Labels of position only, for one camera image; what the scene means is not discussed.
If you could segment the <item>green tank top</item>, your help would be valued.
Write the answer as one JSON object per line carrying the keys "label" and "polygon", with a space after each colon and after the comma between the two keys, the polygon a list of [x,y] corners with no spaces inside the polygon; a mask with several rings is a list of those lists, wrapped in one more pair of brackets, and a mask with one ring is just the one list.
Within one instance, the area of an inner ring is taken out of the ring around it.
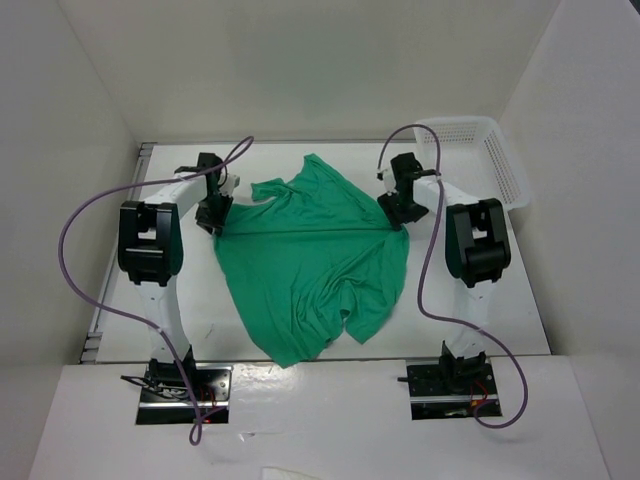
{"label": "green tank top", "polygon": [[410,237],[319,156],[290,181],[255,183],[214,252],[253,343],[286,368],[342,334],[360,344],[389,320],[405,286]]}

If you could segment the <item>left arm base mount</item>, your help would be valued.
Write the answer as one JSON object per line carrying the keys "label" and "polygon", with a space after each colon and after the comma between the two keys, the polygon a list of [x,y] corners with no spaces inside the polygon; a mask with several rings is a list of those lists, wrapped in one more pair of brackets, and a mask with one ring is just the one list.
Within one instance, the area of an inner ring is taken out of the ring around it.
{"label": "left arm base mount", "polygon": [[[193,391],[203,423],[227,424],[233,367],[198,365],[193,377]],[[193,402],[181,378],[177,382],[153,383],[151,375],[121,375],[120,379],[140,390],[136,424],[190,425],[196,420]]]}

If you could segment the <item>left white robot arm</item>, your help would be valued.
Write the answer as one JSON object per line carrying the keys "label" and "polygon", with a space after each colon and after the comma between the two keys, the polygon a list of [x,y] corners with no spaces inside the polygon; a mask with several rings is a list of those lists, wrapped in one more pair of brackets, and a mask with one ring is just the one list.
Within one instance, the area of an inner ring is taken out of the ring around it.
{"label": "left white robot arm", "polygon": [[118,265],[141,297],[144,318],[168,337],[152,341],[146,383],[164,387],[176,399],[191,397],[199,385],[177,296],[184,263],[181,220],[194,210],[198,227],[221,235],[238,184],[220,157],[201,153],[194,166],[178,168],[169,184],[120,207]]}

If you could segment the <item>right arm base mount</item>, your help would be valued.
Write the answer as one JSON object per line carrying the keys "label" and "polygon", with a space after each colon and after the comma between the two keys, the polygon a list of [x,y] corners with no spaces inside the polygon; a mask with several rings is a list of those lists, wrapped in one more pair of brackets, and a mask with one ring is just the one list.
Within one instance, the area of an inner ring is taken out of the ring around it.
{"label": "right arm base mount", "polygon": [[437,359],[409,361],[397,382],[407,387],[413,420],[502,415],[492,366],[484,352],[455,357],[445,343]]}

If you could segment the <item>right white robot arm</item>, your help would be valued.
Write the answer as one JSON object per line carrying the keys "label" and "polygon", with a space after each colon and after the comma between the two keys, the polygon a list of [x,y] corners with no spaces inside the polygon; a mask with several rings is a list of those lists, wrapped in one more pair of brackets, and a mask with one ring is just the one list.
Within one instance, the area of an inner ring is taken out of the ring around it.
{"label": "right white robot arm", "polygon": [[502,203],[438,182],[436,172],[424,169],[412,153],[394,157],[377,177],[386,188],[377,202],[394,230],[429,212],[436,214],[434,226],[443,229],[446,267],[456,280],[453,318],[464,324],[443,341],[437,377],[444,390],[459,393],[483,373],[479,330],[486,325],[495,284],[511,262]]}

